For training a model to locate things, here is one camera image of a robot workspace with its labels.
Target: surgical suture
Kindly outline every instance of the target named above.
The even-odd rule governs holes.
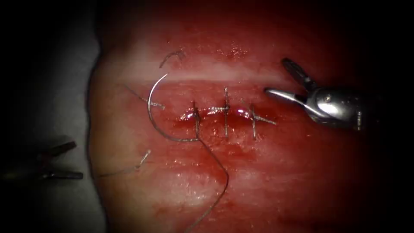
[[[185,57],[185,55],[184,55],[184,52],[182,51],[182,50],[178,50],[178,51],[174,51],[174,52],[171,52],[171,53],[169,53],[169,54],[167,54],[167,56],[165,56],[165,58],[164,58],[164,60],[161,62],[161,64],[160,64],[160,67],[159,68],[162,68],[163,67],[163,65],[164,65],[164,63],[170,58],[170,57],[172,57],[172,56],[174,56],[174,55],[177,55],[178,56],[178,58],[180,59],[180,60],[182,60],[184,57]]]
[[[128,89],[132,94],[134,94],[136,97],[138,97],[140,100],[142,100],[142,101],[144,101],[145,103],[147,103],[148,102],[148,100],[147,99],[145,99],[144,97],[141,97],[140,95],[138,95],[134,90],[132,90],[129,86],[127,86],[126,84],[124,84],[124,87],[126,88],[126,89]],[[151,102],[151,105],[152,106],[155,106],[155,107],[160,107],[160,108],[162,108],[163,110],[165,110],[165,106],[164,105],[162,105],[162,104],[158,104],[158,103],[154,103],[154,102]]]
[[[139,162],[139,164],[133,166],[133,167],[128,167],[116,172],[111,172],[111,173],[105,173],[105,174],[101,174],[99,175],[99,178],[104,178],[104,177],[108,177],[108,176],[114,176],[114,175],[120,175],[120,174],[127,174],[127,173],[131,173],[134,171],[137,171],[141,165],[144,163],[144,161],[147,159],[148,155],[150,155],[151,150],[147,150],[145,152],[145,155],[142,157],[141,161]]]
[[[227,114],[229,112],[230,105],[229,105],[229,95],[227,94],[227,88],[224,88],[224,95],[226,97],[226,102],[224,104],[224,135],[226,136],[226,138],[228,138],[229,133],[227,130]]]
[[[200,138],[200,113],[198,111],[198,108],[195,105],[195,102],[193,102],[193,116],[195,118],[195,138],[192,139],[179,139],[179,138],[175,138],[172,137],[168,134],[166,134],[164,131],[162,131],[157,124],[155,123],[152,115],[151,115],[151,97],[152,94],[156,88],[156,86],[158,85],[158,83],[164,79],[166,76],[168,75],[165,74],[164,76],[162,76],[161,78],[158,79],[157,82],[155,82],[154,86],[152,87],[150,94],[148,96],[148,102],[147,102],[147,110],[148,110],[148,116],[150,118],[150,121],[153,125],[153,127],[165,138],[172,140],[172,141],[176,141],[176,142],[200,142],[202,144],[202,146],[204,147],[204,149],[206,149],[206,151],[209,153],[209,155],[217,162],[217,164],[219,165],[219,167],[223,170],[225,176],[226,176],[226,183],[224,185],[223,191],[219,194],[219,196],[217,197],[217,199],[215,200],[215,202],[189,227],[187,227],[187,229],[185,230],[185,233],[189,233],[195,226],[197,226],[197,224],[199,224],[211,211],[212,209],[217,206],[217,204],[219,203],[219,201],[221,200],[221,198],[224,196],[224,194],[226,193],[227,187],[229,185],[229,173],[227,172],[227,169],[223,166],[223,164],[220,162],[220,160],[217,158],[217,156],[213,153],[213,151],[210,149],[210,147]]]
[[[251,112],[251,114],[253,116],[251,118],[251,121],[252,121],[252,124],[253,124],[253,139],[256,139],[256,115],[254,114],[254,107],[253,107],[253,105],[251,105],[250,112]]]
[[[249,112],[251,114],[250,119],[252,121],[252,127],[253,127],[253,139],[256,139],[256,121],[263,121],[263,122],[266,122],[272,125],[277,125],[277,123],[274,121],[271,121],[271,120],[268,120],[266,118],[256,115],[252,104],[250,105]]]

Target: forceps tip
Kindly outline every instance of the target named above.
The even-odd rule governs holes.
[[[302,106],[305,105],[306,102],[306,97],[304,96],[300,96],[294,93],[290,93],[287,91],[283,91],[283,90],[279,90],[279,89],[275,89],[275,88],[269,88],[269,87],[265,87],[263,89],[264,93],[267,94],[268,96],[271,97],[282,97],[284,99],[296,102]]]

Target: blood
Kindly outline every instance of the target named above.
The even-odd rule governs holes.
[[[304,9],[245,5],[148,12],[145,24],[136,22],[139,33],[130,29],[129,41],[139,41],[131,53],[154,65],[136,62],[134,72],[125,73],[139,75],[126,85],[147,98],[157,77],[169,72],[153,95],[153,102],[165,106],[151,107],[155,122],[171,136],[195,138],[195,119],[183,117],[195,103],[200,138],[230,177],[224,197],[192,232],[342,232],[374,218],[370,196],[376,177],[364,138],[320,126],[299,106],[263,93],[272,86],[306,94],[282,68],[283,57],[297,61],[320,85],[358,86],[354,47],[329,21]],[[157,62],[177,50],[185,57],[170,57],[158,69]],[[225,88],[227,137],[224,112],[209,114],[212,107],[224,107]],[[200,142],[164,138],[151,125],[146,103],[120,89],[128,96],[121,108],[134,131],[135,154],[151,150],[140,171],[129,174],[149,206],[147,218],[158,232],[183,232],[217,199],[224,172]],[[252,106],[276,123],[257,120],[256,138]]]

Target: skin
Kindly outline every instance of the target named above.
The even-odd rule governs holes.
[[[195,118],[181,117],[196,106],[199,137],[230,177],[223,198],[191,232],[366,232],[387,218],[389,196],[380,187],[389,174],[386,159],[373,160],[372,137],[317,125],[298,106],[262,92],[306,94],[281,66],[284,57],[319,85],[367,90],[370,77],[356,66],[362,45],[335,18],[286,4],[113,3],[101,11],[89,154],[111,231],[184,232],[226,183],[200,142],[173,142],[151,125],[139,97],[166,73],[153,98],[165,109],[151,110],[158,126],[195,138]],[[223,112],[208,114],[224,106],[225,88],[227,123]],[[255,138],[252,106],[276,123],[257,121]]]

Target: dark background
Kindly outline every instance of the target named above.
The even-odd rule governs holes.
[[[3,8],[6,147],[1,167],[34,151],[75,140],[77,148],[53,162],[85,175],[83,180],[74,181],[2,184],[2,210],[6,216],[2,222],[10,230],[106,231],[86,156],[88,79],[99,54],[94,35],[96,4],[44,1]],[[318,2],[317,7],[326,9],[349,33],[360,38],[367,50],[366,56],[359,58],[361,73],[367,75],[372,90],[390,94],[399,84],[394,78],[395,51],[402,46],[401,23],[393,16],[398,13],[395,8],[350,1]],[[387,183],[384,190],[394,188]],[[379,223],[384,231],[396,227],[399,218],[393,199],[396,193],[390,194],[390,202],[384,203],[390,209],[389,221]]]

